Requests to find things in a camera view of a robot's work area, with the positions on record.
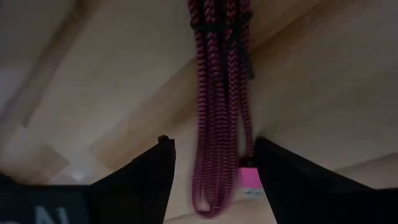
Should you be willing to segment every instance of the pink tag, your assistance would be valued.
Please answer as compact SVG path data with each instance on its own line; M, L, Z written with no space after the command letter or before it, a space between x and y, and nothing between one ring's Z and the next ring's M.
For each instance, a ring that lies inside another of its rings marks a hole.
M243 192L246 198L262 198L264 197L264 189L262 188L260 176L255 167L239 168L241 174L241 182Z

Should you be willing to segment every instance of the wooden floor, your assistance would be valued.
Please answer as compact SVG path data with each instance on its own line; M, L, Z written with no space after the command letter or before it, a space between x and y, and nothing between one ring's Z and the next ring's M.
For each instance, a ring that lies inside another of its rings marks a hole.
M189 215L197 78L186 2L83 2L0 117L1 170L89 184L166 134L177 150L166 223L204 222ZM397 187L398 2L252 8L254 134L371 187ZM241 199L214 222L275 223L265 200Z

